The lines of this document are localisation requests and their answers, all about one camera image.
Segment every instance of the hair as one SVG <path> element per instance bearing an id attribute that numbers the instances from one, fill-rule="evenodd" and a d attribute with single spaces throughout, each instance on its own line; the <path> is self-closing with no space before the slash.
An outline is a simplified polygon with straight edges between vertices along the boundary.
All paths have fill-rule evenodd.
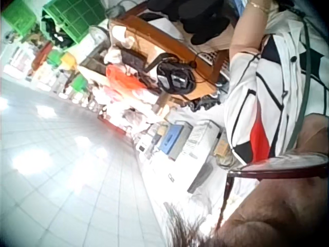
<path id="1" fill-rule="evenodd" d="M 199 218 L 194 223 L 187 222 L 173 206 L 170 207 L 169 215 L 169 247 L 227 247 L 216 235 L 204 236 L 199 231 L 204 218 Z"/>

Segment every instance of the wooden table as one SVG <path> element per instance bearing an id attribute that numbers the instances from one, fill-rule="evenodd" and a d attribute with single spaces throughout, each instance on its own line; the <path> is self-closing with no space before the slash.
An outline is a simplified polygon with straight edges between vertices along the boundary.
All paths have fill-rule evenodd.
<path id="1" fill-rule="evenodd" d="M 138 14 L 138 11 L 132 9 L 131 13 Z M 193 70 L 197 83 L 196 88 L 193 92 L 186 95 L 186 98 L 192 100 L 215 92 L 215 83 L 220 76 L 224 60 L 228 58 L 228 50 L 219 51 L 213 66 L 211 66 L 196 56 L 181 41 L 172 38 L 167 33 L 162 32 L 135 15 L 126 13 L 125 16 L 112 20 L 111 26 L 115 25 L 126 27 L 125 37 L 133 37 L 135 39 L 132 49 L 147 57 L 148 63 L 151 63 L 162 52 L 176 54 L 186 63 L 196 62 L 196 69 Z M 172 97 L 182 99 L 177 95 L 172 95 Z"/>

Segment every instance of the yellow item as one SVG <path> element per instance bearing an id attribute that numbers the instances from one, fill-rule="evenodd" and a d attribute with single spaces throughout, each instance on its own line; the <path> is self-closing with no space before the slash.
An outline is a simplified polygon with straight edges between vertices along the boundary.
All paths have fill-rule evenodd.
<path id="1" fill-rule="evenodd" d="M 61 67 L 65 70 L 70 70 L 77 67 L 76 58 L 69 52 L 65 53 L 64 56 L 61 57 Z"/>

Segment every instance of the woman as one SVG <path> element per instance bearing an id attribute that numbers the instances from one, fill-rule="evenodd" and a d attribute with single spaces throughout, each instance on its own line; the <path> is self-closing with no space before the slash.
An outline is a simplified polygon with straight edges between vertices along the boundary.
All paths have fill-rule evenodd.
<path id="1" fill-rule="evenodd" d="M 245 164 L 280 155 L 294 146 L 293 131 L 302 101 L 307 100 L 308 62 L 311 79 L 304 114 L 329 115 L 328 46 L 308 25 L 307 61 L 301 18 L 277 9 L 271 0 L 248 2 L 230 46 L 225 127 L 235 156 Z"/>
<path id="2" fill-rule="evenodd" d="M 271 0 L 246 5 L 230 47 L 230 92 L 225 125 L 230 146 L 244 164 L 284 153 L 328 155 L 329 62 L 327 44 L 308 26 L 310 58 L 306 61 L 301 19 L 277 12 Z M 305 71 L 311 80 L 305 120 L 292 138 L 302 108 Z M 324 246 L 328 231 L 328 178 L 262 180 L 209 239 L 199 224 L 186 226 L 174 214 L 174 247 Z"/>

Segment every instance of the white cloth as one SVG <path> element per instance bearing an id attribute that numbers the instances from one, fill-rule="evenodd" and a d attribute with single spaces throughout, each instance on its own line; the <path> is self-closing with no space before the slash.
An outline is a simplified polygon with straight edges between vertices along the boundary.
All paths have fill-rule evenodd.
<path id="1" fill-rule="evenodd" d="M 296 15 L 284 11 L 273 14 L 265 33 L 275 33 L 272 38 L 280 63 L 265 58 L 264 52 L 242 52 L 230 63 L 224 121 L 233 153 L 243 164 L 250 163 L 255 146 L 262 145 L 251 143 L 257 113 L 261 114 L 269 156 L 277 156 L 286 151 L 302 103 L 305 71 L 301 64 L 306 51 L 303 24 Z M 306 115 L 329 115 L 328 46 L 311 27 L 309 34 L 313 68 Z"/>

